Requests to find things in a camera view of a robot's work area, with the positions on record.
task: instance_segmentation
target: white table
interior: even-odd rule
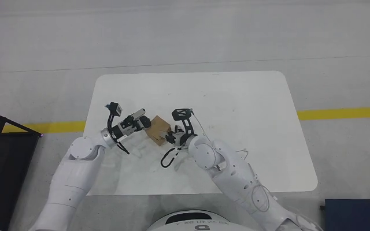
[[[118,102],[127,115],[140,108],[159,115],[172,127],[171,112],[193,108],[211,139],[222,139],[246,158],[272,192],[311,191],[317,177],[285,77],[280,72],[111,74],[95,85],[84,136],[106,126],[105,104]],[[196,133],[202,134],[192,118]],[[184,152],[171,167],[160,159],[170,144],[157,146],[145,132],[123,141],[131,155],[107,152],[89,195],[219,193]]]

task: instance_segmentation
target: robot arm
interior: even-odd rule
[[[62,158],[51,180],[47,202],[30,231],[67,230],[78,205],[94,185],[105,150],[121,145],[128,153],[118,139],[150,127],[144,109],[111,127],[113,117],[120,116],[121,109],[118,104],[110,105],[114,108],[110,107],[108,128],[91,138],[77,138]]]
[[[190,123],[191,114],[194,115],[191,109],[177,109],[172,113],[174,120],[181,120],[184,125],[185,120]],[[179,131],[164,137],[174,145],[182,140],[178,149],[188,149],[196,164],[208,173],[222,193],[243,207],[265,231],[322,230],[313,222],[283,208],[260,183],[251,165],[241,161],[228,144],[220,140],[211,142],[204,136],[197,136],[194,131]]]

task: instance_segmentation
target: small brown box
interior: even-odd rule
[[[145,130],[149,138],[151,138],[158,146],[161,146],[166,142],[166,139],[160,136],[161,132],[171,131],[169,123],[164,121],[161,117],[155,116],[151,121],[151,127]]]

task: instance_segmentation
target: concrete floor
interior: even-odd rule
[[[109,73],[278,70],[297,110],[369,107],[370,3],[350,0],[0,2],[0,114],[20,123],[85,120]],[[322,223],[328,198],[370,197],[370,119],[304,121],[319,184],[276,193]],[[82,133],[40,140],[10,230],[37,218],[52,175]],[[89,196],[70,230],[145,230],[202,208],[258,229],[223,195]]]

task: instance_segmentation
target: yellow line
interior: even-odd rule
[[[299,120],[334,120],[370,117],[370,107],[297,111]]]
[[[51,122],[41,124],[23,124],[27,128],[31,128],[40,133],[61,133],[61,132],[83,132],[85,129],[85,121],[75,122]],[[5,125],[3,132],[23,132],[22,129],[16,128],[13,125]]]
[[[346,118],[370,118],[370,107],[349,109],[320,109],[297,111],[298,118],[305,120],[334,120]],[[23,124],[40,133],[83,132],[85,121]],[[3,132],[23,132],[12,125],[5,125]]]

